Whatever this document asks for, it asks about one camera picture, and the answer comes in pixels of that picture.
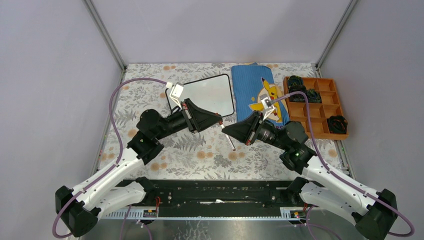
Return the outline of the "red-capped whiteboard marker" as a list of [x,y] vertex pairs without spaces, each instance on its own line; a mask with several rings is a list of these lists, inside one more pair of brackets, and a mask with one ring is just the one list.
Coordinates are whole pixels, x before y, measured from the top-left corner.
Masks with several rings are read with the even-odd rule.
[[[225,125],[223,124],[223,122],[222,122],[222,121],[220,121],[220,122],[219,122],[219,125],[220,125],[220,127],[222,128],[222,130],[224,130],[224,129],[225,129]],[[229,136],[229,135],[227,135],[226,133],[225,133],[224,135],[225,135],[225,137],[226,137],[226,139],[227,139],[227,141],[228,141],[228,144],[230,145],[231,150],[232,150],[233,152],[235,152],[235,151],[236,151],[236,148],[235,148],[235,145],[234,145],[234,143],[232,142],[232,140],[231,140],[230,136]]]

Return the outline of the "small black-framed whiteboard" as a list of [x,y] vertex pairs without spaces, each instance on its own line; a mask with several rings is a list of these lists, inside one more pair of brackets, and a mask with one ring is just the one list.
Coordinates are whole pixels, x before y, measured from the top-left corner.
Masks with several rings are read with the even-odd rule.
[[231,81],[226,73],[185,83],[179,99],[187,98],[198,107],[222,117],[235,113]]

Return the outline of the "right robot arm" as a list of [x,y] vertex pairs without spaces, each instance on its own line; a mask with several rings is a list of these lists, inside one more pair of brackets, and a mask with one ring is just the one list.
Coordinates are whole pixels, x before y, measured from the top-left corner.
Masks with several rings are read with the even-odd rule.
[[306,182],[289,189],[286,198],[293,206],[306,202],[326,209],[352,223],[368,240],[385,239],[397,219],[392,211],[397,201],[391,191],[377,191],[320,160],[318,152],[305,144],[308,136],[298,121],[275,127],[255,111],[222,132],[247,146],[258,140],[282,149],[279,158],[287,169],[324,186],[321,189]]

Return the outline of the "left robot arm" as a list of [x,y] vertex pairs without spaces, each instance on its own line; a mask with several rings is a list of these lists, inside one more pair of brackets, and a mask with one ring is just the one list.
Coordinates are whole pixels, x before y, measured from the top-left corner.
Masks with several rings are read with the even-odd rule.
[[105,215],[128,205],[144,206],[155,200],[153,184],[142,177],[127,187],[113,188],[132,170],[147,165],[164,148],[160,140],[188,129],[198,133],[222,122],[222,116],[195,105],[189,98],[181,110],[163,117],[154,109],[145,110],[137,123],[138,131],[120,148],[117,159],[72,188],[60,187],[55,192],[55,210],[59,220],[78,238],[88,233]]

